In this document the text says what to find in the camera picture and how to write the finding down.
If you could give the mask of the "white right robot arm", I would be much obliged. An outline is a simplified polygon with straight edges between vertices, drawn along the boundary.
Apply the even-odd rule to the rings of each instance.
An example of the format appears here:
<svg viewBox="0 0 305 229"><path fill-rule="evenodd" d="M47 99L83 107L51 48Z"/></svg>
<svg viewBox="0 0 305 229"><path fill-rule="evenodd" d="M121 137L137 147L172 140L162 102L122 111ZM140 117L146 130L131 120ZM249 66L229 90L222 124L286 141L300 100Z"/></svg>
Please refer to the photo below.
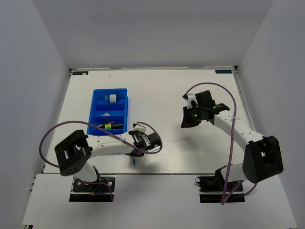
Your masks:
<svg viewBox="0 0 305 229"><path fill-rule="evenodd" d="M188 99L191 117L197 122L210 122L228 134L244 152L242 163L217 169L215 184L227 190L233 181L248 180L253 184L281 174L284 165L280 144L273 135L264 136L238 118L223 103L216 104L209 91L191 95Z"/></svg>

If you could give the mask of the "blue gel jar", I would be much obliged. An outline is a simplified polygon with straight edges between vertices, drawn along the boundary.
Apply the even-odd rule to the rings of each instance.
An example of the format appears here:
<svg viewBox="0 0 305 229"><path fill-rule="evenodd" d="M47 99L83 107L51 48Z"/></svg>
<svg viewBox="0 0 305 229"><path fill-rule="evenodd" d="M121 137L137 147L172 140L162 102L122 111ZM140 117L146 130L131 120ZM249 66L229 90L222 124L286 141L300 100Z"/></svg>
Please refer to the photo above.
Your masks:
<svg viewBox="0 0 305 229"><path fill-rule="evenodd" d="M106 104L116 104L119 101L119 97L117 94L106 94L104 100Z"/></svg>

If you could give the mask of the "purple cap black marker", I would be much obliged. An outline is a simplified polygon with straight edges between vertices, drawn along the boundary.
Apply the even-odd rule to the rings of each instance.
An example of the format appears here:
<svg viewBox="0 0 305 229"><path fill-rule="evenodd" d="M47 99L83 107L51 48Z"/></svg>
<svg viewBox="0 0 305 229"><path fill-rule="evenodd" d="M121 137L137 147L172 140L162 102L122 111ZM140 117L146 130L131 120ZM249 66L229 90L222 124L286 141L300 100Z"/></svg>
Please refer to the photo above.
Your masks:
<svg viewBox="0 0 305 229"><path fill-rule="evenodd" d="M96 125L96 126L99 127L99 128L104 128L105 124L99 124L99 125Z"/></svg>

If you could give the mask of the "green cap highlighter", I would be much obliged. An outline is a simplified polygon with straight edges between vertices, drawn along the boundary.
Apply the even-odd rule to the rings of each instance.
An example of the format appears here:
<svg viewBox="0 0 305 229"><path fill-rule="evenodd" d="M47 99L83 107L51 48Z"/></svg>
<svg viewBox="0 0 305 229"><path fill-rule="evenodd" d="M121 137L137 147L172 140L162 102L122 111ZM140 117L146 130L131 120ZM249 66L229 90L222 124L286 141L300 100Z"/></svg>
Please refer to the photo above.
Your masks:
<svg viewBox="0 0 305 229"><path fill-rule="evenodd" d="M123 127L124 127L124 123L113 123L111 125L112 129L120 129L120 128L123 128Z"/></svg>

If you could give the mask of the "yellow cap highlighter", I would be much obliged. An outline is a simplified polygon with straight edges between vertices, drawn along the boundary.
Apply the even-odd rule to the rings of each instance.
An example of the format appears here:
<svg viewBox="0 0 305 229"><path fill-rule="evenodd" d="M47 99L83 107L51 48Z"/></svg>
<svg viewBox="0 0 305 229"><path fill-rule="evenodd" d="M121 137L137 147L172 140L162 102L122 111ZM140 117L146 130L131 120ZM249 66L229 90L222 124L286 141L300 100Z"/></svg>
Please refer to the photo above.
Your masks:
<svg viewBox="0 0 305 229"><path fill-rule="evenodd" d="M112 124L105 124L105 125L104 125L104 128L105 128L105 129L112 129Z"/></svg>

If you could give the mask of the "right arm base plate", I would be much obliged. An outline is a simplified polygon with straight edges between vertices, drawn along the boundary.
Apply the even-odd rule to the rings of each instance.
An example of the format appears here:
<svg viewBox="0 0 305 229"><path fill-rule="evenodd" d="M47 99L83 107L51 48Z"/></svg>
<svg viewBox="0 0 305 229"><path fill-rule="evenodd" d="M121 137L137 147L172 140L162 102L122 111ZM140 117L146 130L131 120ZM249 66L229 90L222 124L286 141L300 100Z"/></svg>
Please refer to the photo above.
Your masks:
<svg viewBox="0 0 305 229"><path fill-rule="evenodd" d="M200 203L212 204L221 203L223 196L223 186L218 183L215 176L198 176L195 180L196 185L199 187ZM240 185L228 198L227 203L244 203L243 185Z"/></svg>

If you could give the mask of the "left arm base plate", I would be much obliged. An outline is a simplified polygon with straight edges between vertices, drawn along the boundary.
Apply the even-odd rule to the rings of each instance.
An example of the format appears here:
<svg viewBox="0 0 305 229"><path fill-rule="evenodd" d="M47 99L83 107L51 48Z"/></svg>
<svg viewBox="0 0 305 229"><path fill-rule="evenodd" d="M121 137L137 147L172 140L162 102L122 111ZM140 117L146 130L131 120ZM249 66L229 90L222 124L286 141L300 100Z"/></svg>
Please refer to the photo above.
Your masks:
<svg viewBox="0 0 305 229"><path fill-rule="evenodd" d="M101 182L110 187L111 192L104 184L86 185L77 179L73 179L71 186L70 202L112 202L115 191L115 175L101 175Z"/></svg>

